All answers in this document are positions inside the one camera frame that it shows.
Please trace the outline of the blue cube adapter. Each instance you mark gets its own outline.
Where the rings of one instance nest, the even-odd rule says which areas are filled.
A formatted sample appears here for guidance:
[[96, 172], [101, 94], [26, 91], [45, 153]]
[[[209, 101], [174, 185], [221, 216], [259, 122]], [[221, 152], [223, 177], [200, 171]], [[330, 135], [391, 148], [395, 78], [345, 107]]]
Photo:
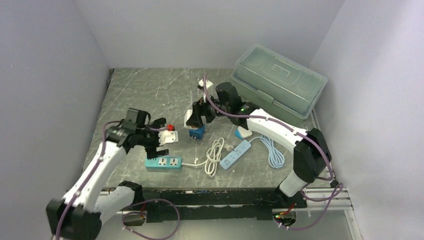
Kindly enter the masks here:
[[206, 126], [203, 125], [201, 128], [189, 129], [188, 133], [192, 139], [202, 140], [205, 133]]

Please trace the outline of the teal power strip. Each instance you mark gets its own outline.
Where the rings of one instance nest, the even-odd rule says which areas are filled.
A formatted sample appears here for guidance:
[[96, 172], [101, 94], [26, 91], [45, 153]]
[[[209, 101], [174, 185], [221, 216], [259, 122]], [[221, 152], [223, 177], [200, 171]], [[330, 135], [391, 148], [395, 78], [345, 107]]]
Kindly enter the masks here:
[[148, 171], [169, 172], [170, 170], [181, 170], [183, 166], [203, 167], [206, 175], [213, 178], [216, 175], [218, 164], [222, 160], [222, 151], [225, 146], [224, 138], [220, 137], [213, 141], [212, 146], [206, 151], [205, 160], [198, 163], [196, 157], [193, 163], [184, 162], [179, 156], [161, 156], [145, 159], [144, 165]]

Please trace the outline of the light blue power strip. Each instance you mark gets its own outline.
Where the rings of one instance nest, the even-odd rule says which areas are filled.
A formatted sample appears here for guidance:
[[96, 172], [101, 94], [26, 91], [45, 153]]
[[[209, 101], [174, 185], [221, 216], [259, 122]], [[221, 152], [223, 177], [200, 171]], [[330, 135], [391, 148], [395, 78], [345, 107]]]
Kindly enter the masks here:
[[253, 137], [250, 140], [243, 140], [220, 161], [219, 165], [224, 170], [228, 170], [243, 154], [245, 154], [252, 147], [252, 142], [254, 140], [260, 140], [268, 149], [268, 164], [272, 168], [280, 169], [284, 166], [284, 155], [278, 149], [276, 149], [274, 141], [264, 135]]

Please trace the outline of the white cube socket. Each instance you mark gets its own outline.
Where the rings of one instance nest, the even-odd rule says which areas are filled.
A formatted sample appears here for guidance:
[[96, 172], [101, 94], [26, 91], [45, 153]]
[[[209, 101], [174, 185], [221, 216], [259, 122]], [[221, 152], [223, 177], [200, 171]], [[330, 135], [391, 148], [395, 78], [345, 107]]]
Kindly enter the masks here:
[[183, 123], [184, 123], [184, 128], [186, 128], [186, 129], [192, 129], [192, 127], [190, 126], [190, 125], [188, 125], [187, 124], [187, 121], [189, 120], [189, 118], [192, 116], [192, 110], [191, 109], [188, 109], [186, 112], [185, 112], [185, 115], [184, 115], [184, 121], [183, 121]]

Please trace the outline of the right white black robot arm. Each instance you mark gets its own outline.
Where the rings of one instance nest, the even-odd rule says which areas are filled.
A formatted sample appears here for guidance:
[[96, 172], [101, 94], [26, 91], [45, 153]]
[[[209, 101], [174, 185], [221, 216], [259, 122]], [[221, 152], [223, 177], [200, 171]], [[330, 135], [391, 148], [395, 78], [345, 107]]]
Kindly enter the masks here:
[[[268, 137], [292, 153], [292, 171], [276, 188], [275, 200], [280, 207], [289, 207], [295, 201], [295, 194], [330, 167], [332, 156], [319, 129], [306, 130], [271, 116], [254, 103], [243, 101], [230, 82], [214, 87], [208, 80], [199, 80], [197, 88], [203, 96], [187, 112], [184, 119], [187, 128], [200, 129], [216, 117], [227, 117], [233, 125]], [[212, 89], [217, 97], [211, 95]]]

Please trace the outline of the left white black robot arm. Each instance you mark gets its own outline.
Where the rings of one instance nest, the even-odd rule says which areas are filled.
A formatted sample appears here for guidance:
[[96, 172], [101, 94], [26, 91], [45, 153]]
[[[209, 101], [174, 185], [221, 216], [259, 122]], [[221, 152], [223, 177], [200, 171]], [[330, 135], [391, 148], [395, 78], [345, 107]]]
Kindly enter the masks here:
[[168, 155], [165, 132], [171, 142], [177, 141], [175, 127], [164, 117], [151, 120], [149, 112], [135, 108], [127, 110], [125, 118], [107, 122], [101, 131], [101, 143], [88, 167], [61, 199], [51, 199], [46, 215], [52, 235], [57, 239], [94, 240], [117, 211], [126, 207], [139, 209], [144, 203], [143, 187], [123, 181], [112, 193], [100, 193], [116, 166], [135, 146], [144, 147], [150, 159]]

